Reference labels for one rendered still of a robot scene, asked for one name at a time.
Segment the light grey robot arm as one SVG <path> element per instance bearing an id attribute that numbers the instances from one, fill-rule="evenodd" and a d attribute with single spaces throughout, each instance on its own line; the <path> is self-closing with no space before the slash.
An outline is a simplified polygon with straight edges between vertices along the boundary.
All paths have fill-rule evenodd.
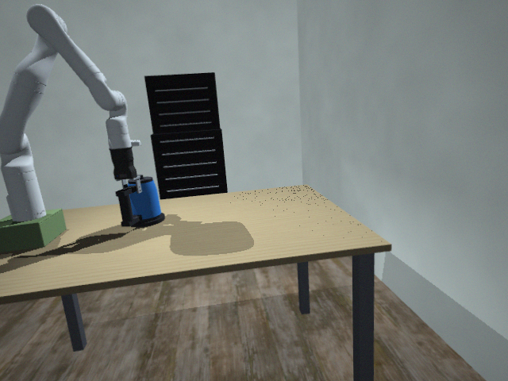
<path id="1" fill-rule="evenodd" d="M 37 40 L 14 71 L 0 115 L 1 171 L 13 221 L 30 221 L 46 215 L 25 129 L 43 97 L 58 53 L 89 88 L 97 104 L 110 112 L 107 134 L 129 133 L 124 95 L 109 89 L 105 76 L 67 35 L 64 21 L 39 4 L 30 6 L 26 17 L 38 33 Z"/>

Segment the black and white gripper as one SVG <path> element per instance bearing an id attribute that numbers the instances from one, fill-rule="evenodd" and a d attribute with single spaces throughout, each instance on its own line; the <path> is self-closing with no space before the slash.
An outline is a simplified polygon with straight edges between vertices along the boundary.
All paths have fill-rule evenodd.
<path id="1" fill-rule="evenodd" d="M 129 134 L 109 135 L 109 150 L 114 164 L 114 178 L 122 183 L 123 189 L 128 187 L 126 180 L 136 180 L 137 193 L 141 193 L 140 176 L 133 165 L 133 146 L 140 146 L 139 140 L 130 140 Z"/>

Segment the dark grey round disc with central stud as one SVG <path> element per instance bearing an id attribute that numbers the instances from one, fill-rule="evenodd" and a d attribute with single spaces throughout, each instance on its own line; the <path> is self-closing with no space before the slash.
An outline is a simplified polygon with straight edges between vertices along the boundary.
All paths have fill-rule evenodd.
<path id="1" fill-rule="evenodd" d="M 132 225 L 132 227 L 145 227 L 145 226 L 155 225 L 155 224 L 162 222 L 164 219 L 165 219 L 165 215 L 164 215 L 164 213 L 161 213 L 161 216 L 159 218 L 157 218 L 156 220 L 146 221 L 146 222 L 137 222 L 134 225 Z"/>

